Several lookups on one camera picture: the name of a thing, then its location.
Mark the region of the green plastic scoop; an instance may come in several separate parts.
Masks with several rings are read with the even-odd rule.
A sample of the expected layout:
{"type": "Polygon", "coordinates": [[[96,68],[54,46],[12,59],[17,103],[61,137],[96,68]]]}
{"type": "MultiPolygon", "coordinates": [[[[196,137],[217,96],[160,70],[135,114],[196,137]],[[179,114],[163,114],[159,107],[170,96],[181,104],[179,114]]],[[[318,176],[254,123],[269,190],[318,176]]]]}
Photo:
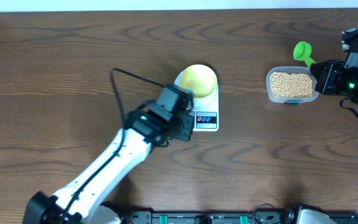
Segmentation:
{"type": "Polygon", "coordinates": [[[308,67],[316,62],[311,58],[312,47],[309,43],[301,41],[296,44],[293,50],[293,58],[306,63],[308,67]]]}

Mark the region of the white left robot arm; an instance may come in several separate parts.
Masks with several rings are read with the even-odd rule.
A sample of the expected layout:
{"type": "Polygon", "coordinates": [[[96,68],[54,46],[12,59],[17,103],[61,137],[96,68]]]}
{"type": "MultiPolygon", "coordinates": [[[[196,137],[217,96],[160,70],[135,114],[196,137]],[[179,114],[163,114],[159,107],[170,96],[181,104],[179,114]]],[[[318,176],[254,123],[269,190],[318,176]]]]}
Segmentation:
{"type": "Polygon", "coordinates": [[[92,223],[103,200],[169,139],[189,141],[194,125],[194,94],[177,85],[163,87],[156,100],[146,101],[124,118],[108,148],[77,178],[48,197],[37,192],[27,203],[24,223],[92,223]]]}

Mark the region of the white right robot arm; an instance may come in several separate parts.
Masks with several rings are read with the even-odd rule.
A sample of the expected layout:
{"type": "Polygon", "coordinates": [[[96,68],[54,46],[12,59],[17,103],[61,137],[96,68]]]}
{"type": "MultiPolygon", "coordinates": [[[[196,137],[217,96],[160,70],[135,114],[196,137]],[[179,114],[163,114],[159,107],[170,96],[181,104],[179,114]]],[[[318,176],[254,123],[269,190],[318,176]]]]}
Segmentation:
{"type": "Polygon", "coordinates": [[[311,64],[309,70],[316,79],[315,90],[323,95],[342,96],[339,106],[358,119],[354,108],[344,106],[346,101],[358,105],[358,67],[347,67],[340,60],[328,60],[311,64]]]}

